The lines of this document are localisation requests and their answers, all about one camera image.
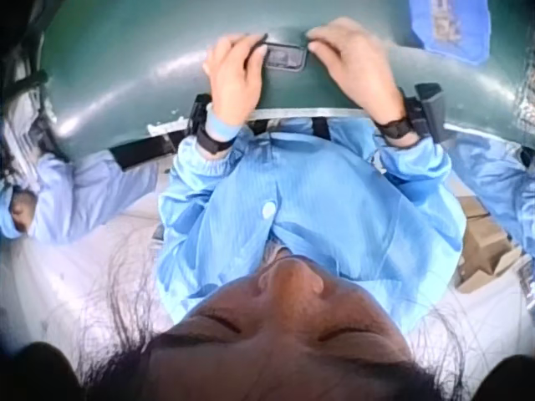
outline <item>button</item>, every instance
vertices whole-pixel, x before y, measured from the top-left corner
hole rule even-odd
[[[277,205],[275,205],[275,202],[267,202],[262,208],[262,216],[266,220],[270,219],[273,217],[276,211]]]

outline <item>woman's left hand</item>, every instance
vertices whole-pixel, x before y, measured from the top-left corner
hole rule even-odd
[[[261,35],[226,36],[215,48],[208,49],[202,67],[210,79],[212,110],[225,124],[245,124],[258,105],[267,47],[260,46],[252,54],[251,51],[261,39]]]

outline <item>black wristband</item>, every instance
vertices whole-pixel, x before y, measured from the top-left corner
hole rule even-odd
[[[199,125],[196,132],[197,143],[208,153],[216,155],[223,150],[229,149],[236,138],[229,140],[228,142],[219,142],[214,140],[207,132],[204,124]]]
[[[391,138],[392,140],[400,140],[414,130],[409,119],[406,117],[396,121],[391,121],[386,125],[377,123],[375,123],[375,125],[377,125],[377,129],[382,135],[386,136],[387,138]]]

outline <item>nose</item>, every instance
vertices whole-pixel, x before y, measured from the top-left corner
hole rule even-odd
[[[267,307],[272,309],[272,316],[294,320],[311,311],[314,299],[319,299],[324,291],[324,280],[309,263],[298,258],[284,258],[258,278],[258,287]]]

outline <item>cardboard box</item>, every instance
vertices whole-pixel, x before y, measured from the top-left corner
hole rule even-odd
[[[513,246],[477,198],[462,197],[459,201],[467,223],[456,288],[469,293],[506,272],[521,256],[522,249]]]

